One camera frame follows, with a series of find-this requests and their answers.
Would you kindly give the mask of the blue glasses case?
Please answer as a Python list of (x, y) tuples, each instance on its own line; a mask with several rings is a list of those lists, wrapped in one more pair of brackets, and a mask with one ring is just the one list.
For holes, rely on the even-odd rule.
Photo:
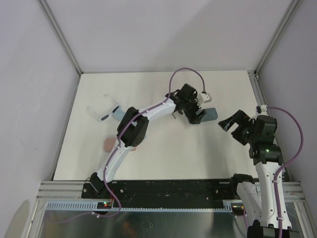
[(198, 114), (203, 110), (206, 111), (206, 114), (201, 118), (201, 122), (214, 121), (218, 119), (218, 114), (216, 108), (206, 108), (198, 110)]

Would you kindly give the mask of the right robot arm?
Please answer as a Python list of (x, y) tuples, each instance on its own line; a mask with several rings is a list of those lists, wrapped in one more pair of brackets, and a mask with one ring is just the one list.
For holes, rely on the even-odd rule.
[(275, 144), (277, 120), (267, 115), (264, 107), (257, 107), (255, 117), (242, 110), (222, 120), (218, 125), (228, 131), (237, 128), (232, 137), (242, 145), (249, 145), (249, 157), (253, 160), (259, 186), (250, 175), (234, 174), (230, 179), (229, 195), (241, 199), (243, 217), (249, 238), (298, 238), (288, 217), (282, 186), (281, 149)]

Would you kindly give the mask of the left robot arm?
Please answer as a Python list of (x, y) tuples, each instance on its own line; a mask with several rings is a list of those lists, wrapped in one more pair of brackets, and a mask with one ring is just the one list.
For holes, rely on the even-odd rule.
[(198, 93), (186, 83), (181, 89), (170, 91), (155, 105), (143, 109), (130, 107), (117, 128), (115, 143), (109, 157), (85, 183), (84, 195), (90, 193), (92, 196), (104, 198), (109, 194), (108, 183), (113, 181), (127, 154), (143, 142), (150, 122), (178, 112), (184, 114), (190, 124), (200, 124), (206, 114), (202, 105), (210, 101), (211, 96), (205, 90)]

